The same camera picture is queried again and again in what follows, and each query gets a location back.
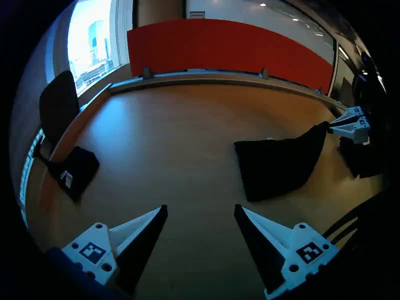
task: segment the chair backrest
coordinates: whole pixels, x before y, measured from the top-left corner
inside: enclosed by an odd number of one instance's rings
[[[53,147],[79,113],[74,77],[67,70],[46,86],[39,100],[40,122],[43,133]]]

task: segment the red wall panel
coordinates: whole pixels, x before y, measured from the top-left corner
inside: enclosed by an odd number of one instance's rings
[[[133,76],[144,67],[153,73],[219,69],[261,73],[327,93],[333,66],[322,57],[270,30],[217,19],[179,19],[127,32]]]

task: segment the city buildings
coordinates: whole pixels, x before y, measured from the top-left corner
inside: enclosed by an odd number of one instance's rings
[[[110,42],[105,32],[104,21],[97,20],[88,28],[88,44],[90,52],[89,65],[77,74],[78,60],[69,61],[69,68],[75,79],[76,92],[80,93],[93,82],[107,74],[114,68],[110,55]]]

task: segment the sky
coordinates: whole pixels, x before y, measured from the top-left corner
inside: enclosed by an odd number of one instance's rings
[[[74,63],[77,73],[85,71],[91,63],[89,26],[103,20],[104,31],[110,40],[110,6],[111,0],[81,0],[75,6],[69,24],[68,59]]]

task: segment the ceiling light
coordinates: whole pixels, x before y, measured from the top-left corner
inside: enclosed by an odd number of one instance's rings
[[[339,47],[339,51],[344,55],[344,57],[346,57],[347,60],[349,59],[349,57],[347,56],[346,52],[342,49],[342,47]]]

